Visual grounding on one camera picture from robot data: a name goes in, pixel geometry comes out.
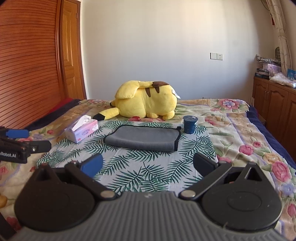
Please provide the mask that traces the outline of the wooden cabinet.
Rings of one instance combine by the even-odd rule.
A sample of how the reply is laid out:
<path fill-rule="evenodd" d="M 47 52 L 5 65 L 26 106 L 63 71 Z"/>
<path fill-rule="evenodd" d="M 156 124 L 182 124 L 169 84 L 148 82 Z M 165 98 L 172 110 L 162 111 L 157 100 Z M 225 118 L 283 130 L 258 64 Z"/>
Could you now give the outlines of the wooden cabinet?
<path fill-rule="evenodd" d="M 295 89 L 254 77 L 252 97 L 267 130 L 295 161 Z"/>

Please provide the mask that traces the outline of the floral bed quilt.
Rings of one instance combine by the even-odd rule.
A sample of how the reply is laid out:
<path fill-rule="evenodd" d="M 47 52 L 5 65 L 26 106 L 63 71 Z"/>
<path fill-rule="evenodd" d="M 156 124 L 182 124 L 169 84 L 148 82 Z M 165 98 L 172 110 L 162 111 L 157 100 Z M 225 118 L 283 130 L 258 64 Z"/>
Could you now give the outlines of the floral bed quilt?
<path fill-rule="evenodd" d="M 108 101 L 83 100 L 47 126 L 31 131 L 29 140 L 49 140 L 53 147 L 65 138 L 67 126 L 81 116 L 93 116 L 108 108 Z M 236 167 L 243 167 L 253 161 L 260 166 L 282 202 L 283 211 L 276 230 L 285 238 L 294 240 L 295 163 L 246 102 L 235 99 L 182 100 L 177 104 L 174 118 L 168 121 L 123 117 L 109 121 L 124 121 L 124 125 L 176 128 L 182 126 L 186 115 L 196 116 L 197 126 L 206 127 L 218 161 L 229 162 Z M 20 228 L 14 214 L 15 200 L 37 167 L 37 161 L 44 155 L 32 155 L 24 165 L 1 163 L 1 214 L 15 230 Z"/>

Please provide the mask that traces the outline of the red pillow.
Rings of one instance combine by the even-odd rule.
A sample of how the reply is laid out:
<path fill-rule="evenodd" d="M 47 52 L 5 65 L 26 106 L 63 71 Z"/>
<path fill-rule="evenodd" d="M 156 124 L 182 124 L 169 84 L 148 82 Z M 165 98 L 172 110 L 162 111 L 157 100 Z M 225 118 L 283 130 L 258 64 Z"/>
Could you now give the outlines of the red pillow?
<path fill-rule="evenodd" d="M 66 113 L 69 109 L 71 109 L 73 107 L 74 102 L 75 102 L 74 99 L 66 98 L 60 101 L 52 109 L 50 109 L 46 115 L 58 118 L 62 116 L 64 113 Z"/>

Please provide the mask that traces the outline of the dark blue cup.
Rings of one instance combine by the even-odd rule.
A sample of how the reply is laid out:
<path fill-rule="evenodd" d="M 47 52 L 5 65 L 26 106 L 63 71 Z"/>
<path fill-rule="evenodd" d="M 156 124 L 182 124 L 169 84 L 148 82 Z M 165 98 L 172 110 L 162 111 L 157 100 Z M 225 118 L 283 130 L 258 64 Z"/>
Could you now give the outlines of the dark blue cup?
<path fill-rule="evenodd" d="M 198 121 L 198 118 L 193 115 L 186 115 L 183 117 L 184 132 L 187 134 L 193 134 Z"/>

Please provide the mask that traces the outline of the yellow Pikachu plush toy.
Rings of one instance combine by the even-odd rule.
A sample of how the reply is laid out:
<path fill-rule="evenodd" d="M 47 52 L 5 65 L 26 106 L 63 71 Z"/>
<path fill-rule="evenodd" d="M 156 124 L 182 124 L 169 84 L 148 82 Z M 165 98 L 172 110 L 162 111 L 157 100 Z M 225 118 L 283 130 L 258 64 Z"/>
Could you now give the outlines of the yellow Pikachu plush toy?
<path fill-rule="evenodd" d="M 121 115 L 126 118 L 161 117 L 167 121 L 174 117 L 178 99 L 180 96 L 166 82 L 130 80 L 119 87 L 111 108 L 94 115 L 93 119 L 104 121 Z"/>

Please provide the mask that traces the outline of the white wall switch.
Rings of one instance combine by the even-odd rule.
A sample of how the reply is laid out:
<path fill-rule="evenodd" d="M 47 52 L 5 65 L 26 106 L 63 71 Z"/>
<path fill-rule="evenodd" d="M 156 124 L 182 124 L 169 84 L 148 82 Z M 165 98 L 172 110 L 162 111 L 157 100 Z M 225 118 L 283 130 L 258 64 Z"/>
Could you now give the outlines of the white wall switch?
<path fill-rule="evenodd" d="M 220 54 L 220 53 L 213 53 L 211 52 L 210 53 L 210 59 L 211 60 L 223 60 L 223 54 Z"/>

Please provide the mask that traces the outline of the purple and grey towel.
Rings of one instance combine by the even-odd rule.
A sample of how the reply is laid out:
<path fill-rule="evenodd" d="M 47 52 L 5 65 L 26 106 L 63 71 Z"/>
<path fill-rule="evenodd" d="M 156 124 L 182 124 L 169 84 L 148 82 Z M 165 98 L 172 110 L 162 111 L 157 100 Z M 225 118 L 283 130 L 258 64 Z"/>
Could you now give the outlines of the purple and grey towel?
<path fill-rule="evenodd" d="M 151 126 L 118 127 L 103 141 L 107 145 L 144 151 L 175 152 L 178 150 L 181 128 L 158 128 Z"/>

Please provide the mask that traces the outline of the palm leaf print cloth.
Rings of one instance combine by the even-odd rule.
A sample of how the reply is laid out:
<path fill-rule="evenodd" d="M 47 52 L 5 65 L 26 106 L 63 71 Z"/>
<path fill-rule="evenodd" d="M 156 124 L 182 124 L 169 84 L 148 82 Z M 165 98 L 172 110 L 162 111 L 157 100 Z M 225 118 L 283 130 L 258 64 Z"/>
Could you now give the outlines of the palm leaf print cloth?
<path fill-rule="evenodd" d="M 196 152 L 217 162 L 214 146 L 205 126 L 198 125 L 193 134 L 181 133 L 176 152 L 155 152 L 126 149 L 107 145 L 106 135 L 125 124 L 124 121 L 104 121 L 98 130 L 75 144 L 66 138 L 37 161 L 51 167 L 63 167 L 70 161 L 85 161 L 94 154 L 101 154 L 103 167 L 94 180 L 120 194 L 124 191 L 154 192 L 181 190 L 201 180 L 193 166 Z"/>

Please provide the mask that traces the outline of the clutter pile on cabinet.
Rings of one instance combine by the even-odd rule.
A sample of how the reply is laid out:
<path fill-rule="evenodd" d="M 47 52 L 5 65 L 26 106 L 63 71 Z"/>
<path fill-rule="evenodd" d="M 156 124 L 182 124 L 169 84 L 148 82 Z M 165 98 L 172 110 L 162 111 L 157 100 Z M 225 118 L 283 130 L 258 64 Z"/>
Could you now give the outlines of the clutter pile on cabinet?
<path fill-rule="evenodd" d="M 255 77 L 271 80 L 274 83 L 295 89 L 295 70 L 288 68 L 286 74 L 281 71 L 279 47 L 275 49 L 275 59 L 262 58 L 260 55 L 256 55 L 255 59 L 258 63 Z"/>

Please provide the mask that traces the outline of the pink tissue box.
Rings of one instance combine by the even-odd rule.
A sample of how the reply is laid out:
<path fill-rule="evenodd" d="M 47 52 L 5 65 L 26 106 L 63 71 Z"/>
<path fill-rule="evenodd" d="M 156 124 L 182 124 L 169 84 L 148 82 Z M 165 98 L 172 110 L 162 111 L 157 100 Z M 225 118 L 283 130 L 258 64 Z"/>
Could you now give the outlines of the pink tissue box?
<path fill-rule="evenodd" d="M 65 129 L 67 140 L 78 144 L 98 130 L 98 121 L 89 115 L 83 115 L 73 125 Z"/>

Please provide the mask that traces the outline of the dark blue blanket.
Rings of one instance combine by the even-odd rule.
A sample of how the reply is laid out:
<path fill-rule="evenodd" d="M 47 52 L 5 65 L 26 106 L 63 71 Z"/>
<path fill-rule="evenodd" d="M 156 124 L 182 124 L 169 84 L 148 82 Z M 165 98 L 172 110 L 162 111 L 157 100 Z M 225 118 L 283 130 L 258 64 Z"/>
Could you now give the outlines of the dark blue blanket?
<path fill-rule="evenodd" d="M 62 100 L 55 107 L 53 107 L 45 116 L 29 124 L 25 127 L 25 129 L 28 131 L 33 131 L 47 126 L 48 124 L 50 124 L 51 122 L 65 114 L 68 110 L 77 106 L 80 101 L 81 99 L 72 98 L 66 98 Z"/>

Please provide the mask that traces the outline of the wooden door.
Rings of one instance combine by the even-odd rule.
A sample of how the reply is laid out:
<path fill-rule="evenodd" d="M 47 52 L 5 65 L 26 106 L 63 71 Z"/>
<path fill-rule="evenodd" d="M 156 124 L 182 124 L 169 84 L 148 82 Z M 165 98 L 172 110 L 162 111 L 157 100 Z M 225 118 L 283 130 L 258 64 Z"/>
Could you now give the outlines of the wooden door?
<path fill-rule="evenodd" d="M 86 99 L 80 35 L 80 1 L 63 1 L 61 40 L 67 97 Z"/>

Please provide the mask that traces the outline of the floral curtain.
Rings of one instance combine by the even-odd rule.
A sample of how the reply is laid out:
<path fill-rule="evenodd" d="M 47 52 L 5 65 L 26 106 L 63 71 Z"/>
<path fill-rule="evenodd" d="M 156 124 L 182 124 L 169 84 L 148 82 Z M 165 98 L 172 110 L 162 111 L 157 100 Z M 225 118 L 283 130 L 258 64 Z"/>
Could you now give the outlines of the floral curtain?
<path fill-rule="evenodd" d="M 280 48 L 281 71 L 287 74 L 288 69 L 292 69 L 292 59 L 287 40 L 285 17 L 279 0 L 266 0 L 271 16 L 273 18 L 278 43 Z"/>

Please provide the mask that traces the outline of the wooden slatted headboard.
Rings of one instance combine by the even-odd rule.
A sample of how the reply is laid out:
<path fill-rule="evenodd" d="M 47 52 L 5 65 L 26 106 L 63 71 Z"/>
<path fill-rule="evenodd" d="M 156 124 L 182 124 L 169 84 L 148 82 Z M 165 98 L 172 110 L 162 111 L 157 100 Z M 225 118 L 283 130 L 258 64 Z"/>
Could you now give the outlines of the wooden slatted headboard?
<path fill-rule="evenodd" d="M 66 97 L 62 1 L 1 1 L 1 126 L 24 128 Z"/>

